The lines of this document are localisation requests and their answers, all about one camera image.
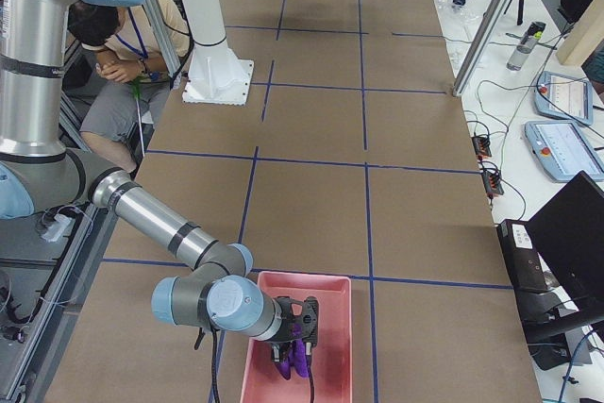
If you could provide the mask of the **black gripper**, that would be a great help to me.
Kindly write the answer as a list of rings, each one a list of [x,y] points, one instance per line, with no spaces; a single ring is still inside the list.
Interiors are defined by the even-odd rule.
[[[280,327],[271,338],[271,361],[282,362],[280,344],[301,340],[305,346],[306,361],[312,361],[314,347],[318,344],[319,302],[314,296],[298,301],[289,296],[279,296],[281,308]]]

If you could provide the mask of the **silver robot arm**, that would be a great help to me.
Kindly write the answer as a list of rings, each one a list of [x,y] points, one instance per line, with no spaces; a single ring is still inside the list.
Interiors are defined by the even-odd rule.
[[[224,244],[148,193],[130,174],[58,137],[68,9],[79,0],[4,0],[1,31],[1,215],[5,219],[69,203],[109,210],[165,247],[191,273],[162,280],[154,315],[202,333],[241,333],[272,349],[275,364],[310,364],[319,304],[271,297],[248,277],[249,250]],[[146,6],[157,0],[80,0],[96,6]]]

